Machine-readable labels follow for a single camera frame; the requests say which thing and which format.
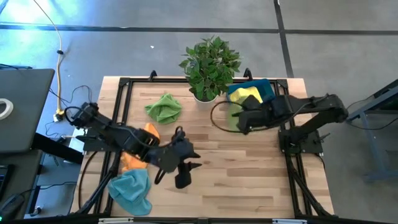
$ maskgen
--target blue cloth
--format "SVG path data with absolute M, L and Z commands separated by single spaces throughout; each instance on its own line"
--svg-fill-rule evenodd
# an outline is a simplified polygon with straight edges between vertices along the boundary
M 109 194 L 131 215 L 148 215 L 152 204 L 146 199 L 150 189 L 147 169 L 134 169 L 109 181 Z

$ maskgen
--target wooden table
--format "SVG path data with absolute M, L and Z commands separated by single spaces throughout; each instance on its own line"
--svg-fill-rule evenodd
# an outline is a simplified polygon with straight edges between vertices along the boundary
M 104 77 L 99 94 L 99 111 L 108 117 L 112 117 L 119 78 Z M 307 97 L 303 79 L 288 78 L 287 82 L 291 95 L 299 98 Z M 181 103 L 183 110 L 177 122 L 159 125 L 146 115 L 144 107 L 155 103 L 164 93 L 171 93 Z M 125 99 L 126 91 L 123 94 L 122 99 Z M 214 113 L 215 122 L 226 125 L 225 114 L 226 107 L 220 106 Z M 295 119 L 296 125 L 301 125 L 310 118 L 310 114 L 298 115 Z M 132 88 L 127 125 L 143 128 L 148 122 L 156 126 L 162 143 L 170 141 L 177 126 L 183 126 L 195 151 L 201 155 L 200 159 L 192 161 L 203 164 L 191 171 L 192 184 L 184 189 L 175 188 L 174 176 L 177 172 L 165 175 L 159 185 L 153 184 L 158 168 L 149 166 L 152 188 L 147 199 L 153 208 L 148 216 L 294 217 L 286 163 L 277 142 L 277 128 L 250 133 L 247 136 L 226 133 L 212 126 L 209 111 L 197 111 L 187 83 L 135 83 Z M 85 156 L 82 168 L 88 157 L 89 155 Z M 97 153 L 88 165 L 81 186 L 82 203 L 98 185 L 103 157 L 103 152 Z M 302 157 L 309 189 L 325 210 L 333 213 L 322 162 L 314 155 L 303 154 Z M 76 190 L 71 212 L 78 209 L 77 193 Z M 108 191 L 105 190 L 103 208 L 107 194 Z M 299 190 L 298 197 L 300 208 L 304 211 L 302 193 Z M 117 203 L 113 203 L 112 216 L 131 215 Z

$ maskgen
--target yellow cable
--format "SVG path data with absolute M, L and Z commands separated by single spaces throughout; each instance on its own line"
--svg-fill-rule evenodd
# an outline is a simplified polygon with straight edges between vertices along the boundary
M 58 38 L 60 39 L 60 48 L 59 51 L 62 51 L 62 39 L 61 39 L 61 35 L 60 32 L 57 29 L 57 26 L 54 24 L 54 22 L 51 20 L 51 18 L 49 17 L 49 15 L 47 15 L 47 13 L 45 13 L 45 11 L 42 9 L 42 7 L 37 3 L 36 0 L 33 0 L 36 5 L 40 8 L 40 10 L 45 14 L 45 16 L 47 16 L 47 18 L 49 19 L 49 21 L 52 23 L 52 25 L 54 26 L 55 31 L 57 31 L 58 34 Z M 57 97 L 57 114 L 59 115 L 63 115 L 63 110 L 61 109 L 61 75 L 60 75 L 60 64 L 61 64 L 61 54 L 58 53 L 58 60 L 57 60 L 57 68 L 56 68 L 56 73 L 57 73 L 57 83 L 58 83 L 58 97 Z

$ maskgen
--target green leaves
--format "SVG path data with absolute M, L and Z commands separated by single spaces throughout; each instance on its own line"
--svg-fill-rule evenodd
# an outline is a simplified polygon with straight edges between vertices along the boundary
M 205 87 L 205 81 L 202 80 L 200 81 L 200 83 L 196 85 L 197 92 L 202 91 L 204 87 Z
M 201 100 L 212 100 L 228 91 L 227 84 L 233 82 L 241 62 L 239 52 L 229 48 L 227 41 L 220 37 L 202 39 L 193 49 L 187 47 L 186 59 L 179 66 L 184 69 L 192 88 L 189 91 Z
M 213 44 L 214 44 L 214 46 L 215 46 L 216 48 L 220 47 L 222 43 L 223 43 L 223 42 L 222 42 L 222 40 L 220 39 L 220 37 L 217 37 L 217 38 L 213 41 Z
M 210 74 L 210 78 L 213 80 L 215 78 L 217 78 L 217 72 L 213 72 L 212 74 Z
M 215 97 L 215 94 L 213 93 L 213 91 L 211 89 L 206 89 L 206 97 L 208 100 L 212 100 Z
M 188 65 L 189 60 L 183 60 L 180 64 L 179 67 L 185 68 Z
M 195 51 L 193 49 L 190 49 L 189 47 L 185 48 L 185 51 L 191 56 L 195 54 Z

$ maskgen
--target concrete floor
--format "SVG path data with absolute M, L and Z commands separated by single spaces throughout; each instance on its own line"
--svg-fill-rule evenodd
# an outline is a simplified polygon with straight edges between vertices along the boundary
M 41 0 L 39 3 L 60 25 L 278 28 L 271 0 Z M 280 7 L 286 29 L 398 29 L 395 0 L 280 0 Z M 9 0 L 0 14 L 0 22 L 49 24 L 29 0 Z M 55 68 L 59 43 L 54 31 L 0 30 L 0 34 L 1 63 Z M 88 85 L 96 100 L 105 75 L 149 75 L 151 70 L 159 75 L 182 75 L 177 65 L 185 47 L 213 34 L 62 31 L 61 35 L 66 51 L 61 66 L 62 96 L 70 99 L 76 86 Z M 230 41 L 232 48 L 241 52 L 242 67 L 249 67 L 255 77 L 287 76 L 279 34 L 215 35 Z M 367 98 L 397 78 L 396 35 L 288 34 L 287 43 L 294 77 L 305 79 L 310 96 L 335 93 L 348 105 Z M 55 80 L 52 88 L 57 88 Z M 73 105 L 80 105 L 86 99 L 86 90 L 78 90 Z M 44 124 L 52 120 L 55 109 L 56 99 L 49 95 L 39 133 L 45 132 Z M 392 118 L 376 117 L 371 125 L 380 126 Z M 59 123 L 51 125 L 52 131 L 71 134 L 73 128 Z M 330 124 L 320 131 L 332 133 L 325 139 L 323 148 L 335 213 L 345 218 L 397 223 L 398 180 L 372 184 L 362 180 L 364 174 L 374 170 L 364 132 L 346 124 Z M 398 124 L 393 124 L 375 132 L 378 141 L 384 143 L 383 149 L 391 150 L 387 143 L 394 143 L 392 134 L 397 131 Z M 48 157 L 45 161 L 46 173 L 40 176 L 39 184 L 77 180 L 78 166 L 61 163 L 56 167 Z M 72 201 L 68 195 L 72 192 L 72 186 L 42 191 L 38 205 L 43 206 L 40 203 L 45 198 L 62 202 L 57 206 L 44 205 L 48 210 L 43 216 L 66 214 Z

